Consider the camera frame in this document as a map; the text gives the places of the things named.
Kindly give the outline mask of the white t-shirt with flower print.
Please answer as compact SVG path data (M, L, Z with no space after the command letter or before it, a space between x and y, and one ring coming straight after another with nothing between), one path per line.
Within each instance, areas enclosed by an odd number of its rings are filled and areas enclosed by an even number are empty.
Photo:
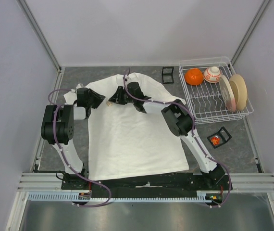
M90 180L111 180L189 169L181 140L162 114L103 101L88 119Z

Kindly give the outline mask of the red orange brooch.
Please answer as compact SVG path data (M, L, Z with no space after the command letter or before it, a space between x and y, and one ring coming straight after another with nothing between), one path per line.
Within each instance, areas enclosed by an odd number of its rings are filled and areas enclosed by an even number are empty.
M211 142L214 146L217 146L220 144L220 138L218 136L211 137Z

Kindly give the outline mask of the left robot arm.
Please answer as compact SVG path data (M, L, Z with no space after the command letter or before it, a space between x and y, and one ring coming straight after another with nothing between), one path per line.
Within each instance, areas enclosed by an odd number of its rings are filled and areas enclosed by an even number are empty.
M77 120L88 119L91 110L98 108L105 100L105 96L92 89L81 87L66 90L64 98L65 104L52 103L46 106L41 137L59 154L65 167L63 181L72 180L76 188L84 189L90 180L73 142L74 123Z

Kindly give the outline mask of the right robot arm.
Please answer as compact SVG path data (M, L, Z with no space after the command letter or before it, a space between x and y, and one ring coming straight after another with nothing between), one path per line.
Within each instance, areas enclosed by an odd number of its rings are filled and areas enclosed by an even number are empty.
M119 86L108 101L119 105L131 103L137 111L145 114L161 114L168 129L186 144L195 157L204 176L204 186L212 190L220 185L225 171L207 150L199 137L193 116L180 99L166 103L154 100L142 92L137 82L130 82Z

